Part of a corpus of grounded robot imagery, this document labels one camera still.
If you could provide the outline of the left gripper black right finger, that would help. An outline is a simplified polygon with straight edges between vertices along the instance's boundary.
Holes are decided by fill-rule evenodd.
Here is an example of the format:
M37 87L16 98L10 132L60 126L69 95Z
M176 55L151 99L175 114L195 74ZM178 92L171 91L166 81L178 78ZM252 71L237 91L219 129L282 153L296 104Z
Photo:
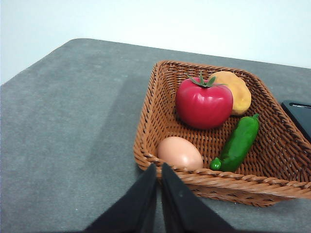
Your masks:
M234 233L236 231L197 198L167 163L162 166L162 208L168 233Z

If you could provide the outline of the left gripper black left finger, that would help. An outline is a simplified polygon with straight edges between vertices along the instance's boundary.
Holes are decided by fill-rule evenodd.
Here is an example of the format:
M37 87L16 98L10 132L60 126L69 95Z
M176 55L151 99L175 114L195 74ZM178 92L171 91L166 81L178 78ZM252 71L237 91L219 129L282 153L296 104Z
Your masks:
M150 165L126 194L101 214L86 233L152 233L156 211L156 166Z

